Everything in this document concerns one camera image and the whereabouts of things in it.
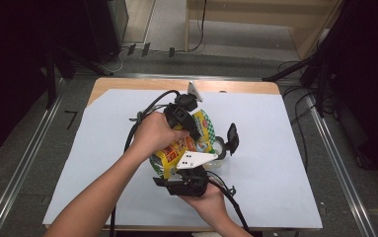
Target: colorful packaging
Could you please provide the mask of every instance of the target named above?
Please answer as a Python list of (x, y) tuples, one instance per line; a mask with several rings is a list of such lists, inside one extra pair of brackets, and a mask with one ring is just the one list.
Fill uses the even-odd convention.
[(176, 140), (167, 148), (152, 154), (149, 159), (155, 172), (163, 179), (169, 179), (177, 172), (176, 166), (187, 150), (212, 154), (215, 153), (213, 150), (215, 133), (213, 124), (206, 112), (200, 110), (194, 113), (192, 117), (194, 118), (197, 129), (201, 135), (197, 142), (194, 142), (190, 136)]

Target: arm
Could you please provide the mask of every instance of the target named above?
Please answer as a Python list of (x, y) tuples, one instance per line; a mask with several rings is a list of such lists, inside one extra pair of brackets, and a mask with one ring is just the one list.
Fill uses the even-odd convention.
[(171, 130), (163, 114), (147, 117), (126, 152), (61, 211), (44, 236), (97, 236), (140, 164), (155, 151), (188, 135)]
[(211, 184), (201, 197), (180, 197), (191, 205), (200, 217), (222, 236), (252, 236), (228, 215), (223, 194)]

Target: finger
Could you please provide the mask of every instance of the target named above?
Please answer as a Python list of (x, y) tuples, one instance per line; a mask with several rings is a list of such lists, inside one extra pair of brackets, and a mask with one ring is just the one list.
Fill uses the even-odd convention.
[(176, 135), (177, 139), (189, 136), (189, 132), (187, 130), (174, 130), (174, 134)]

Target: wooden table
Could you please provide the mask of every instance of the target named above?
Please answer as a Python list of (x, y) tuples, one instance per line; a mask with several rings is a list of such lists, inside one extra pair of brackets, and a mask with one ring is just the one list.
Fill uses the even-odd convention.
[[(50, 225), (63, 207), (121, 155), (133, 125), (129, 118), (164, 90), (186, 91), (189, 80), (101, 78), (91, 94), (80, 128), (59, 178), (43, 224)], [(228, 186), (252, 231), (318, 230), (321, 218), (303, 168), (277, 86), (270, 82), (196, 80), (204, 100), (199, 108), (215, 133), (238, 127), (240, 146), (213, 170)], [(161, 103), (171, 102), (173, 96)], [(117, 230), (211, 231), (197, 213), (165, 188), (144, 162), (117, 203)], [(241, 224), (229, 201), (228, 213)]]
[[(289, 27), (301, 59), (316, 48), (324, 29), (336, 20), (342, 0), (208, 0), (205, 21)], [(204, 0), (187, 0), (186, 51), (189, 21), (201, 20)]]

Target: wrist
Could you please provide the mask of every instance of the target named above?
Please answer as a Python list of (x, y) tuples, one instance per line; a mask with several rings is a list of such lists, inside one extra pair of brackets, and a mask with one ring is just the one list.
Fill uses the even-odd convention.
[(128, 156), (130, 159), (134, 160), (140, 165), (151, 156), (152, 152), (144, 149), (144, 147), (134, 146), (132, 144), (126, 150), (125, 154), (125, 157)]
[(226, 218), (219, 223), (212, 225), (217, 233), (221, 236), (251, 236), (248, 232), (246, 232), (241, 226), (235, 223), (231, 218)]

